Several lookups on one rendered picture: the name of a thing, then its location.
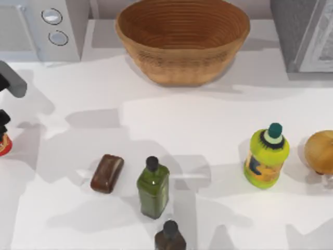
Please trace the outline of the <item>brown bottle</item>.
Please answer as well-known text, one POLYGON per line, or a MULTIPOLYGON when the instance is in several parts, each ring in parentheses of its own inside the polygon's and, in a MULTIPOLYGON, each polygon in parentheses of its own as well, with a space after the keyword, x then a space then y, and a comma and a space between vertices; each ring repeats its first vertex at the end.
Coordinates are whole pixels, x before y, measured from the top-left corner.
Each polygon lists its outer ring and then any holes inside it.
POLYGON ((167 220, 155 234, 155 250, 186 250, 187 243, 174 220, 167 220))

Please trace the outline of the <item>round microwave knob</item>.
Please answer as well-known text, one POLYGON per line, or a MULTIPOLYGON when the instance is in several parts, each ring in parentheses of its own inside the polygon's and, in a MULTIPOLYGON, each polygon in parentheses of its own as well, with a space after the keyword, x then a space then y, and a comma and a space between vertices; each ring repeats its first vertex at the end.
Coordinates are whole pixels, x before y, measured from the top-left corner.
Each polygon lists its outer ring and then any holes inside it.
POLYGON ((50 32, 48 34, 48 40, 56 46, 65 46, 69 42, 68 36, 60 30, 50 32))
POLYGON ((62 13, 54 8, 43 10, 41 12, 41 17, 47 24, 50 25, 58 25, 63 20, 62 13))

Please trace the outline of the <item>dark brown bread loaf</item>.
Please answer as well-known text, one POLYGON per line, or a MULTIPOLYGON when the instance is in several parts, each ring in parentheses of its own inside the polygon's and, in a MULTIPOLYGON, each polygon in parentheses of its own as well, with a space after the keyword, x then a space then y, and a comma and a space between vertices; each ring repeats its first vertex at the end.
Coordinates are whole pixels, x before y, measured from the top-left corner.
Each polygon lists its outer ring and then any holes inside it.
POLYGON ((92 190, 105 194, 112 193, 123 166, 122 157, 104 154, 91 179, 92 190))

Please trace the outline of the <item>grey cabinet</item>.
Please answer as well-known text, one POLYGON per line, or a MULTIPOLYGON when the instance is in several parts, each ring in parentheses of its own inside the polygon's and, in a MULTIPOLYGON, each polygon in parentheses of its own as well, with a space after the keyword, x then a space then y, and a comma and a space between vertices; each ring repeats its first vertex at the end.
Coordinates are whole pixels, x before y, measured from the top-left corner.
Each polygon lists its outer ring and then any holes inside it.
POLYGON ((279 37, 286 71, 299 72, 297 54, 308 27, 315 2, 312 0, 271 0, 270 7, 279 37))

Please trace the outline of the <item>pale microwave oven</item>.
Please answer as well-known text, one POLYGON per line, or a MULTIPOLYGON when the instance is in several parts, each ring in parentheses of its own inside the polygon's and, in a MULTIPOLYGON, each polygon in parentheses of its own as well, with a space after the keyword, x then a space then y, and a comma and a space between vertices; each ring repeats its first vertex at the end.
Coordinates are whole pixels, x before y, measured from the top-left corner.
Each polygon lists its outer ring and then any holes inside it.
POLYGON ((5 61, 80 61, 89 20, 89 0, 0 0, 0 59, 5 61), (47 24, 41 12, 54 8, 62 13, 58 25, 47 24), (60 30, 69 38, 65 46, 48 40, 60 30))

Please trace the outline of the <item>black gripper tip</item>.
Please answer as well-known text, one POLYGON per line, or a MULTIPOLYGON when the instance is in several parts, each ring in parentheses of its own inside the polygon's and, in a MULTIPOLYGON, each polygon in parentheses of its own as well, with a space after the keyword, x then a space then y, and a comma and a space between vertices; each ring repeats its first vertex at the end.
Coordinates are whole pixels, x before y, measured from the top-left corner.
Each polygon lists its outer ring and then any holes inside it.
POLYGON ((7 132, 6 124, 11 121, 10 116, 3 109, 0 109, 0 136, 7 132))

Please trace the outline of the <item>brown woven basket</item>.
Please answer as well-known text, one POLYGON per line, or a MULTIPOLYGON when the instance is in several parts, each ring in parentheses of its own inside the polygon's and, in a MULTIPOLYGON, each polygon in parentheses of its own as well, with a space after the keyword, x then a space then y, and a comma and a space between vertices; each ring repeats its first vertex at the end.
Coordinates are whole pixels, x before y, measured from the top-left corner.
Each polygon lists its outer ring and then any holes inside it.
POLYGON ((234 59, 250 32, 250 19, 225 0, 139 0, 118 14, 116 32, 153 82, 201 86, 234 59))

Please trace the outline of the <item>lime green bottle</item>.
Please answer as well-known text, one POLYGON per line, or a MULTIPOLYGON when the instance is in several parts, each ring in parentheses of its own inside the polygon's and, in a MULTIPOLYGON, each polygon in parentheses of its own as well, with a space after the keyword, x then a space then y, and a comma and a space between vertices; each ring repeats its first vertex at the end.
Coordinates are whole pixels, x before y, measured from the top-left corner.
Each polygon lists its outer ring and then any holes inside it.
POLYGON ((273 122, 268 128, 257 130, 251 137, 244 162, 245 177, 260 189, 271 188, 277 182, 289 152, 290 145, 280 123, 273 122))

